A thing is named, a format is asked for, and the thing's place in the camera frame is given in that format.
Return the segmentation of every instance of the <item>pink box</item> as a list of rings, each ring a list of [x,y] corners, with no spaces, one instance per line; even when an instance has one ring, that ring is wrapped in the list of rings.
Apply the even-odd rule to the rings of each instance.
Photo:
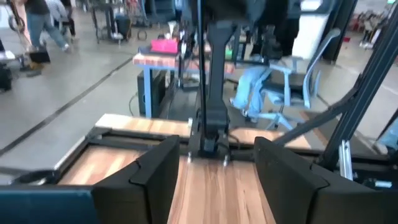
[[[178,43],[176,40],[152,40],[150,46],[153,52],[177,53],[178,51]]]

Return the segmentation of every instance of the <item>blue jeans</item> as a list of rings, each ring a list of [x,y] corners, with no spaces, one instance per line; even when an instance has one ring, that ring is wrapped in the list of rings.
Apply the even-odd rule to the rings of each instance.
[[[60,31],[51,24],[50,14],[38,15],[27,13],[26,21],[30,41],[34,47],[41,48],[40,35],[43,30],[49,33],[50,37],[60,48],[63,48],[67,44]]]
[[[243,75],[239,79],[238,88],[236,90],[235,98],[232,100],[232,105],[240,110],[243,110],[248,105],[248,98],[252,91],[252,98],[250,101],[248,115],[254,115],[261,112],[264,105],[265,94],[261,94],[262,85],[256,85],[261,78],[265,80],[271,74],[271,69],[263,66],[255,66],[245,69]]]

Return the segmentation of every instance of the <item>screw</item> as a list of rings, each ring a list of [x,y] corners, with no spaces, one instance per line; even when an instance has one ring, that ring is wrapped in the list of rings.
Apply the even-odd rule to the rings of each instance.
[[[192,162],[192,152],[188,152],[188,163]]]
[[[228,163],[229,163],[229,155],[225,155],[224,156],[224,162],[223,162],[223,166],[228,166]]]

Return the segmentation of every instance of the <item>blue desk leg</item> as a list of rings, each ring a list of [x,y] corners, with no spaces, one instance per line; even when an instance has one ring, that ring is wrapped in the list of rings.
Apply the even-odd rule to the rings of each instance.
[[[152,69],[144,67],[145,116],[152,118]]]

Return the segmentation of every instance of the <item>white wall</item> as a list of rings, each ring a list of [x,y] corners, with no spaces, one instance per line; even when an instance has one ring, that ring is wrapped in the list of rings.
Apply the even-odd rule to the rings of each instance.
[[[314,10],[320,5],[320,1],[304,1],[302,9]],[[293,56],[310,59],[318,48],[325,30],[329,15],[326,16],[301,16],[300,30],[294,41]]]

